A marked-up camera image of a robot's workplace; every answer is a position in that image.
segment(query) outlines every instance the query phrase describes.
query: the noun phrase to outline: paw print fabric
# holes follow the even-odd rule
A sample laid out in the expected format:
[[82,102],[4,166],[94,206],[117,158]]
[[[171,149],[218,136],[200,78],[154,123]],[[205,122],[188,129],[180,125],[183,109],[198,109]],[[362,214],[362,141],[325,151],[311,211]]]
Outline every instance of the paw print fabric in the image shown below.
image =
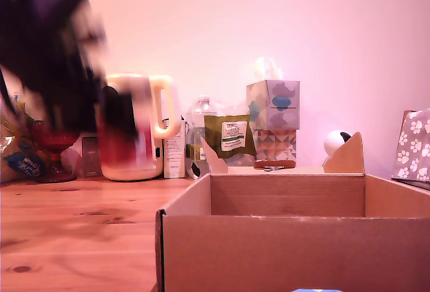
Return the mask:
[[430,181],[430,109],[407,115],[398,139],[392,178]]

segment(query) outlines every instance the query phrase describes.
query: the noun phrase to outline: kettle handle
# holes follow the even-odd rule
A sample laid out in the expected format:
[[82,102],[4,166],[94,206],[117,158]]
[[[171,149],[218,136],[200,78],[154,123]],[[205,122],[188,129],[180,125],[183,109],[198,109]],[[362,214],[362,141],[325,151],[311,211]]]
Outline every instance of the kettle handle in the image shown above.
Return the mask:
[[[155,97],[156,116],[153,116],[154,138],[167,139],[176,136],[181,129],[181,112],[177,87],[174,80],[168,75],[153,75],[149,83]],[[169,126],[161,126],[161,90],[165,91],[167,111],[169,113]]]

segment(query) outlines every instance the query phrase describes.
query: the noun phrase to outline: wooden table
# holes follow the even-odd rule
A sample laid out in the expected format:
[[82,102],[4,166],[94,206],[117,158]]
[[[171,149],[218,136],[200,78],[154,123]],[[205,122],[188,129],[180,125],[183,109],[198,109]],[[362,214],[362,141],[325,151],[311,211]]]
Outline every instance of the wooden table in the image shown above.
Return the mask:
[[189,179],[1,188],[1,290],[151,291],[155,212]]

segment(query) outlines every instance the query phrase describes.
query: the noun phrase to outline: white tissue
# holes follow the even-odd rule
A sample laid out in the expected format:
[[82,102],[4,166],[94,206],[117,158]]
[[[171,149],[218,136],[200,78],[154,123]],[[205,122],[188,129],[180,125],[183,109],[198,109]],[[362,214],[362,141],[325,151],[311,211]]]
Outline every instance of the white tissue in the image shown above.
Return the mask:
[[276,66],[275,60],[273,60],[272,58],[258,58],[254,63],[253,71],[257,81],[282,81],[284,79],[281,69]]

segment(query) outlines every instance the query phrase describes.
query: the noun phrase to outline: plastic bottle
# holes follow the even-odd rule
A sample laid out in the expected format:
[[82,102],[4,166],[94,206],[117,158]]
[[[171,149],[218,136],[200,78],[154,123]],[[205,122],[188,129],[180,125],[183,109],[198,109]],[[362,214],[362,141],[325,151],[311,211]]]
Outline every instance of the plastic bottle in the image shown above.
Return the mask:
[[185,168],[188,175],[194,179],[199,179],[210,171],[200,138],[204,138],[205,115],[216,115],[216,108],[210,104],[208,96],[200,95],[187,116],[189,131],[185,139]]

